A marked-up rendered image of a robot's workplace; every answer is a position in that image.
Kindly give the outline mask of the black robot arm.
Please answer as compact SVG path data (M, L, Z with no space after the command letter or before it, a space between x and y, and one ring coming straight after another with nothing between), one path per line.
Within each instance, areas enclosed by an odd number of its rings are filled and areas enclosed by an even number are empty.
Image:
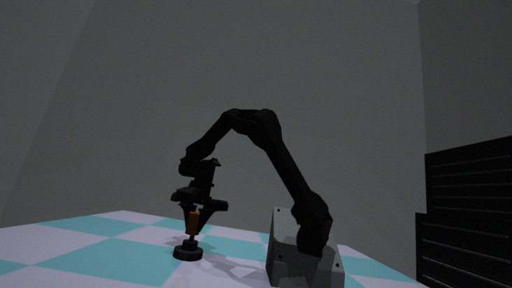
M297 234L298 252L322 258L322 250L329 240L333 219L321 196L309 188L286 148L280 123L272 110L232 108L223 112L202 138L186 147L185 157L180 159L178 166L179 174L213 180L215 167L221 166L220 162L216 158L202 159L212 154L216 143L231 129L238 134L247 135L257 147L266 152L292 196L294 205L291 213L297 224L301 225ZM177 202L202 202L203 185L193 187L193 184L190 182L188 187L177 189Z

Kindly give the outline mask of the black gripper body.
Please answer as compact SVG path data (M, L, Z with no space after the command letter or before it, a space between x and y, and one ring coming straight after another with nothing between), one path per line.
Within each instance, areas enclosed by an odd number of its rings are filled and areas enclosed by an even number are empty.
M193 206L193 203L202 205L204 210L214 210L214 211L227 211L228 210L228 203L227 201L221 201L221 200L215 200L211 199L210 192L211 187L214 187L214 184L212 184L212 180L207 180L203 178L194 178L194 180L191 180L193 184L193 187L198 187L199 185L203 185L203 199L202 202L193 201L190 204L184 204L180 202L180 204L186 205L186 206ZM174 192L171 196L172 201L176 201L176 192Z

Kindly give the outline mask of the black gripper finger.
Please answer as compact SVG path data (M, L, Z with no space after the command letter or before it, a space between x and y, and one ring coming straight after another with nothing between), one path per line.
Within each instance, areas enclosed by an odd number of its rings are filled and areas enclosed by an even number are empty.
M193 205L193 206L186 206L186 205L183 205L183 204L179 204L179 205L184 210L184 214L185 214L185 227L187 227L187 221L188 221L190 212L195 212L197 206L195 206L195 205Z
M198 219L197 232L200 232L202 227L205 225L206 221L208 220L208 218L210 218L211 215L217 211L204 210L203 208L198 208L198 211L199 211L199 219Z

